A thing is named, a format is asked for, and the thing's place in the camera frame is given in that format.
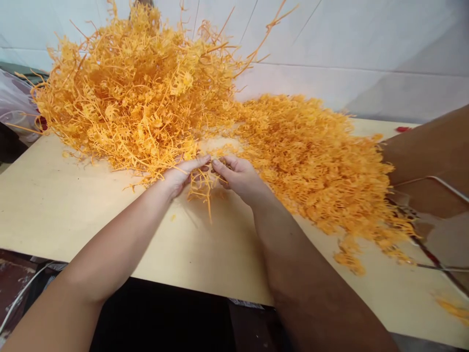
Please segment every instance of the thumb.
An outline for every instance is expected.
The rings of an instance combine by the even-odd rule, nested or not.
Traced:
[[[230,181],[229,178],[235,173],[234,171],[228,169],[220,160],[212,160],[213,169],[217,171],[221,176],[223,176],[227,181]]]
[[[178,164],[177,167],[189,173],[194,169],[198,169],[204,166],[209,160],[210,155],[207,154],[206,156],[198,156],[194,160],[183,161],[182,163]]]

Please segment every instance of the left hand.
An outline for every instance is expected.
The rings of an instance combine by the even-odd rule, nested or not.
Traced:
[[[189,183],[191,172],[195,169],[202,168],[204,165],[210,163],[210,155],[198,156],[194,160],[182,160],[176,164],[176,168],[167,170],[163,176],[164,180],[160,180],[157,183],[161,183],[165,189],[168,190],[171,199],[177,197],[186,184]]]

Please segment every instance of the right hand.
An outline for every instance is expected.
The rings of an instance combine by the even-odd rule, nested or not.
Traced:
[[[221,182],[223,187],[232,189],[250,207],[261,205],[266,198],[275,198],[246,159],[227,155],[220,160],[212,160],[212,165],[213,169],[226,180],[227,183]]]

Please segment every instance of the hand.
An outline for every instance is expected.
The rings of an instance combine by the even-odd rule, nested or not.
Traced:
[[[167,170],[163,174],[165,179],[158,181],[157,184],[164,187],[170,199],[173,199],[177,197],[182,192],[184,186],[189,183],[191,172],[195,169],[203,168],[208,163],[210,163],[210,155],[198,156],[197,159],[194,160],[179,162],[175,167]]]
[[[212,165],[213,169],[227,181],[227,183],[221,182],[223,187],[232,189],[250,207],[262,204],[266,198],[275,198],[272,191],[246,159],[224,156],[220,160],[214,159]]]

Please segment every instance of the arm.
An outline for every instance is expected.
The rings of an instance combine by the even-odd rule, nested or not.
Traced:
[[[182,162],[190,173],[210,156]],[[101,308],[129,278],[188,174],[168,170],[99,231],[21,319],[2,351],[88,351]]]
[[[253,210],[275,307],[299,351],[386,351],[397,346],[378,318],[306,237],[295,219],[236,157],[213,168]]]

